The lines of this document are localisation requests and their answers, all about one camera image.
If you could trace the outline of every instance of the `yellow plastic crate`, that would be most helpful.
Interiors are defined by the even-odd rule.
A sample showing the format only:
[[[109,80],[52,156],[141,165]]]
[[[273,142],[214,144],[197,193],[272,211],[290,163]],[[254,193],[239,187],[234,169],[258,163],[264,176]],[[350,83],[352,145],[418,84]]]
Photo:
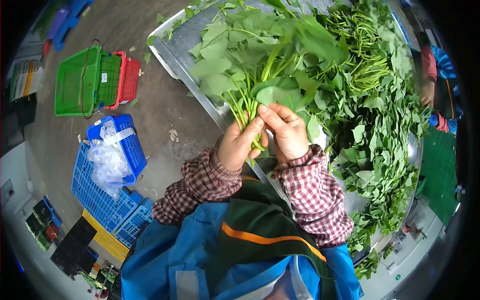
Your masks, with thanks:
[[[118,239],[113,235],[109,234],[96,220],[92,217],[91,214],[84,209],[82,216],[96,229],[96,235],[94,240],[96,240],[103,248],[115,256],[119,261],[123,262],[125,257],[128,254],[128,248],[125,247]]]

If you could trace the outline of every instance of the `finger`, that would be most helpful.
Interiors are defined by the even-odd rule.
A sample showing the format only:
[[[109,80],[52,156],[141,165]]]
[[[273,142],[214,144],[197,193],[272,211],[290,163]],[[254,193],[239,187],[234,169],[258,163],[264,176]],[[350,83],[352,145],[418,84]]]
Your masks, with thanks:
[[[276,112],[276,114],[287,123],[296,121],[299,118],[293,111],[291,111],[291,109],[281,104],[274,102],[271,103],[268,107],[274,112]]]
[[[225,137],[229,140],[233,140],[240,136],[241,134],[241,129],[239,127],[239,124],[237,121],[234,121],[228,128],[227,131],[225,131]]]
[[[262,152],[260,151],[260,149],[255,148],[255,149],[253,149],[252,151],[250,151],[250,153],[248,154],[248,157],[249,157],[250,159],[256,159],[257,156],[260,155],[260,153],[262,153]]]
[[[251,144],[260,131],[262,131],[264,124],[264,121],[260,117],[253,119],[253,121],[248,124],[247,128],[245,128],[243,133],[240,135],[240,143]]]
[[[263,104],[258,107],[258,114],[274,131],[285,126],[285,122],[283,122],[277,113]]]
[[[268,147],[268,133],[265,130],[260,132],[260,145],[262,145],[263,148]]]

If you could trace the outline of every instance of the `green plastic pallet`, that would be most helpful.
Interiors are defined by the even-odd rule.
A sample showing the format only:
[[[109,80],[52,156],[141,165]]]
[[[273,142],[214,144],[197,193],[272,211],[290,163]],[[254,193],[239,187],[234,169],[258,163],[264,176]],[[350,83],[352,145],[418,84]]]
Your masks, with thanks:
[[[421,191],[430,208],[447,225],[458,202],[455,198],[455,136],[433,127],[423,139],[420,175],[425,177]]]

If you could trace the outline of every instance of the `hand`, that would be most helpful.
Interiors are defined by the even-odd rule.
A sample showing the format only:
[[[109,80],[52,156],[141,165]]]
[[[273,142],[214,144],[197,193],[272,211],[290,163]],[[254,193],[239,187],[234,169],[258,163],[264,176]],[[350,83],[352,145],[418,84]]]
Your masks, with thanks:
[[[435,96],[435,83],[430,80],[426,80],[420,91],[420,103],[423,106],[428,104],[433,108],[433,98]]]
[[[265,121],[265,127],[274,134],[279,162],[292,161],[308,152],[305,122],[293,111],[281,104],[272,103],[269,107],[261,104],[258,114]]]
[[[236,122],[230,125],[217,152],[220,164],[227,170],[235,172],[241,169],[247,157],[255,159],[259,156],[260,149],[251,150],[251,144],[256,136],[261,133],[260,145],[262,147],[268,146],[268,135],[263,130],[264,124],[260,117],[256,117],[243,132]]]

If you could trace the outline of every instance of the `red plaid sleeve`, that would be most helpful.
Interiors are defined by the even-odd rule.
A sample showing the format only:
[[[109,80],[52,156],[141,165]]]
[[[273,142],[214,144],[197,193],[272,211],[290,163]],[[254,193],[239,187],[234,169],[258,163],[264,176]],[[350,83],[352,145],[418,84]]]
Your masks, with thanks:
[[[165,191],[152,205],[152,217],[163,224],[178,224],[204,202],[221,202],[241,187],[240,170],[225,169],[214,149],[205,149],[182,164],[182,180]]]
[[[345,243],[353,230],[353,221],[345,213],[343,191],[328,174],[327,160],[322,148],[312,145],[303,157],[279,163],[272,175],[292,201],[297,223],[323,248]]]

